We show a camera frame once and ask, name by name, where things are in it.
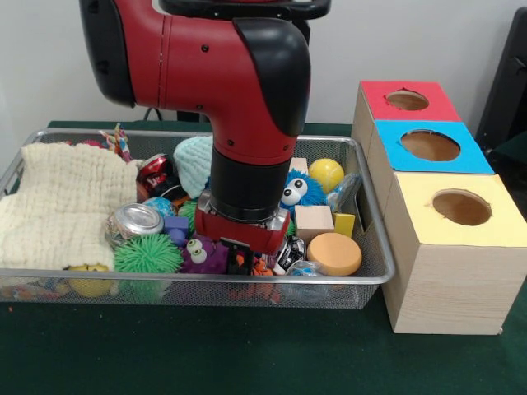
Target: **wire mesh basket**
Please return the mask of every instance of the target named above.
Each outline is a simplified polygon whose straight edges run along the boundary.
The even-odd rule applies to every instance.
[[[133,156],[143,159],[160,152],[171,154],[185,138],[203,135],[145,131],[127,134]],[[26,144],[76,143],[98,135],[96,130],[47,129],[32,135]],[[299,138],[295,156],[305,157],[309,163],[331,158],[347,173],[361,175],[360,188],[349,193],[343,205],[343,212],[357,216],[352,237],[363,255],[361,268],[352,276],[259,277],[0,269],[0,301],[362,309],[378,286],[394,275],[393,256],[362,149],[348,137],[309,136]],[[19,152],[0,179],[0,199],[16,192],[23,172]]]

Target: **white wall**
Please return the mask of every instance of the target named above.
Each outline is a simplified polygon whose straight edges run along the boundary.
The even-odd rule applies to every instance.
[[[333,0],[312,23],[308,120],[350,123],[361,79],[438,80],[475,132],[522,0]],[[52,119],[133,120],[99,93],[76,0],[0,5],[0,170]]]

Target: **blue fuzzy toy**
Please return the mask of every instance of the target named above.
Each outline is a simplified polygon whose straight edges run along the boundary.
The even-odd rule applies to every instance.
[[[295,206],[318,206],[324,204],[325,199],[326,195],[318,181],[306,173],[293,169],[287,175],[280,207],[289,210],[293,217]]]

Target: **purple monster toy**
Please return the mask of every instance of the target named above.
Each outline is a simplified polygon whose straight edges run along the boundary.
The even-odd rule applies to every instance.
[[[214,243],[207,237],[194,234],[182,249],[184,263],[180,273],[225,274],[229,249],[222,243]]]

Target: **red can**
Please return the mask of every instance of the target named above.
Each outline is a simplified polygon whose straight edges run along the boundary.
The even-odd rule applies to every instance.
[[[145,160],[139,169],[138,182],[147,190],[150,198],[167,198],[172,201],[186,195],[166,154],[157,154]]]

